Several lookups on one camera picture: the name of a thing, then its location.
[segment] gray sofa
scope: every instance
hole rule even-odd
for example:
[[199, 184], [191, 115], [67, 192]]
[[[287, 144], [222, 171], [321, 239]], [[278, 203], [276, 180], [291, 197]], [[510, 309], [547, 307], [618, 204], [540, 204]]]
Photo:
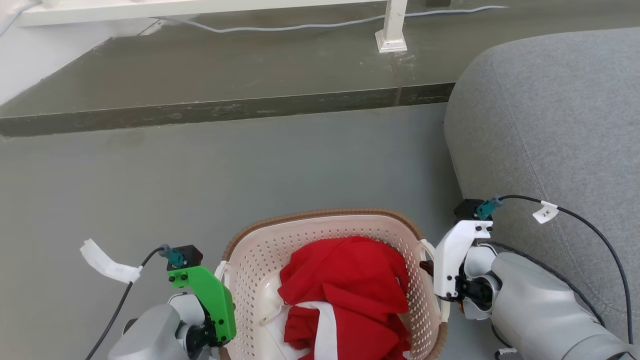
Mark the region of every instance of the gray sofa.
[[[510, 42], [480, 55], [455, 86], [445, 136], [464, 197], [520, 194], [582, 215], [627, 273], [640, 336], [640, 28]], [[607, 328], [627, 338], [620, 274], [601, 240], [565, 214], [505, 200], [493, 239], [578, 286]]]

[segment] white wall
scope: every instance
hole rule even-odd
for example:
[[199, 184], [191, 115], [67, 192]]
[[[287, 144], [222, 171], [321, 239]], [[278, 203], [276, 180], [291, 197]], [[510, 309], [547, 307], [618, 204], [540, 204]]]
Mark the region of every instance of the white wall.
[[[28, 0], [0, 0], [0, 22]], [[56, 72], [109, 37], [136, 35], [152, 19], [18, 28], [0, 37], [0, 104]]]

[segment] white basket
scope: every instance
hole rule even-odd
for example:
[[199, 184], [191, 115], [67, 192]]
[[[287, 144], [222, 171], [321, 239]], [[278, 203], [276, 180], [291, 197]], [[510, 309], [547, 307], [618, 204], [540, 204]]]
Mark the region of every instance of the white basket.
[[265, 316], [261, 289], [274, 286], [278, 272], [291, 254], [316, 240], [360, 235], [382, 241], [400, 252], [409, 275], [412, 345], [409, 359], [436, 359], [447, 336], [449, 303], [442, 310], [433, 293], [433, 280], [419, 268], [433, 258], [434, 249], [400, 214], [382, 209], [315, 211], [261, 221], [241, 231], [227, 247], [216, 270], [231, 291], [236, 305], [237, 336], [221, 349], [223, 360], [277, 360], [282, 355], [269, 332], [261, 326]]

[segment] red cloth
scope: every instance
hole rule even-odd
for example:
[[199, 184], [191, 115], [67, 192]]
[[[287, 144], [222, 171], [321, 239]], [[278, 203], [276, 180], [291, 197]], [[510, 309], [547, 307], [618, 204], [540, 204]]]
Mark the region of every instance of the red cloth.
[[[338, 358], [403, 360], [408, 331], [397, 314], [407, 313], [408, 276], [395, 250], [361, 236], [315, 241], [291, 256], [278, 290], [286, 304], [323, 301], [333, 306]], [[284, 341], [310, 347], [313, 360], [319, 311], [293, 306]]]

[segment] concrete floor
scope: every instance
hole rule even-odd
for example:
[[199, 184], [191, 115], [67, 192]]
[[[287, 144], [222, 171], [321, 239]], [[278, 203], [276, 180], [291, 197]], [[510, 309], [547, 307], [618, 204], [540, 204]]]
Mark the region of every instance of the concrete floor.
[[[162, 243], [196, 245], [214, 268], [253, 221], [319, 208], [400, 211], [437, 242], [461, 200], [446, 104], [97, 131], [0, 143], [0, 357], [82, 359], [124, 284], [78, 248], [93, 238], [138, 264]], [[125, 321], [173, 293], [154, 258], [95, 359]], [[443, 360], [491, 360], [486, 322], [452, 311]]]
[[[432, 10], [428, 2], [410, 0], [408, 11]], [[422, 93], [430, 87], [408, 99], [403, 94], [413, 86], [457, 81], [478, 54], [504, 42], [640, 26], [637, 0], [453, 0], [451, 8], [488, 4], [510, 7], [406, 19], [409, 51], [396, 54], [377, 51], [374, 33], [382, 27], [381, 20], [281, 33], [216, 34], [181, 24], [148, 36], [109, 40], [0, 106], [0, 134], [30, 136], [444, 102], [451, 86], [428, 96]], [[195, 20], [215, 28], [272, 28], [364, 19], [382, 14], [384, 8], [384, 3], [347, 4], [209, 14]], [[381, 91], [377, 97], [361, 96], [372, 90]], [[288, 99], [301, 95], [316, 96]]]

